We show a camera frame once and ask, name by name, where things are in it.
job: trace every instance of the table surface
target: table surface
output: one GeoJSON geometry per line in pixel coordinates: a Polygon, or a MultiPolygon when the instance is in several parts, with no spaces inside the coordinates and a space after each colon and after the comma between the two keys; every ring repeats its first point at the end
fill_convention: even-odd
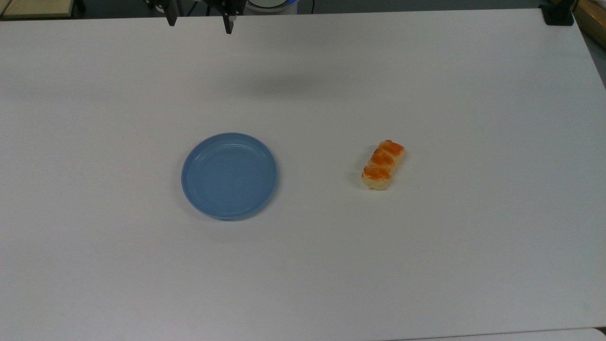
{"type": "Polygon", "coordinates": [[[606,93],[539,10],[0,22],[0,334],[393,340],[606,325],[606,93]],[[224,222],[189,151],[264,142],[224,222]],[[359,177],[407,156],[389,190],[359,177]]]}

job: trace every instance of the toy bread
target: toy bread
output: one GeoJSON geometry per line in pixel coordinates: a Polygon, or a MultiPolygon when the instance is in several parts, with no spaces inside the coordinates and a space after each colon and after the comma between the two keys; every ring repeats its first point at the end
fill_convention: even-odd
{"type": "Polygon", "coordinates": [[[379,144],[362,172],[362,181],[369,189],[386,189],[404,158],[404,147],[391,140],[379,144]]]}

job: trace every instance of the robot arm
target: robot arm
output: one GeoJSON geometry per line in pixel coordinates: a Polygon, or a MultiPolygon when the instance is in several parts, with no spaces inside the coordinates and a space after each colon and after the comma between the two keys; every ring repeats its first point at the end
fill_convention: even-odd
{"type": "MultiPolygon", "coordinates": [[[[204,0],[210,7],[216,8],[223,15],[223,24],[225,24],[225,32],[231,34],[233,30],[233,22],[236,21],[238,15],[244,12],[244,6],[247,0],[204,0]]],[[[153,5],[160,12],[164,12],[168,24],[175,26],[177,21],[177,11],[172,0],[153,0],[153,5]]]]}

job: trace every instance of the orange glaze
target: orange glaze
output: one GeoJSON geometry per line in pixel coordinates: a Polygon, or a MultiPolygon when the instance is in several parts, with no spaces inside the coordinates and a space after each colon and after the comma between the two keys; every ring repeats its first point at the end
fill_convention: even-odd
{"type": "Polygon", "coordinates": [[[364,174],[366,174],[366,176],[374,181],[380,180],[380,179],[391,179],[391,174],[389,174],[389,171],[386,170],[385,168],[382,167],[364,167],[364,172],[362,173],[362,177],[364,177],[364,174]]]}
{"type": "Polygon", "coordinates": [[[383,149],[392,155],[398,156],[404,150],[404,147],[393,142],[392,140],[387,140],[379,145],[379,149],[383,149]]]}
{"type": "Polygon", "coordinates": [[[375,150],[375,153],[370,158],[370,162],[376,164],[377,166],[393,166],[395,161],[388,153],[385,153],[380,148],[375,150]]]}

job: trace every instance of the plate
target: plate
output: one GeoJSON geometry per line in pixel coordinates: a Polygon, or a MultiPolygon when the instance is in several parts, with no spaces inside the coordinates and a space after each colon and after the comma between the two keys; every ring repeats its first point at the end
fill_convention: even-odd
{"type": "Polygon", "coordinates": [[[187,200],[202,213],[223,220],[257,213],[277,183],[278,168],[270,150],[243,133],[222,133],[202,141],[181,172],[187,200]]]}

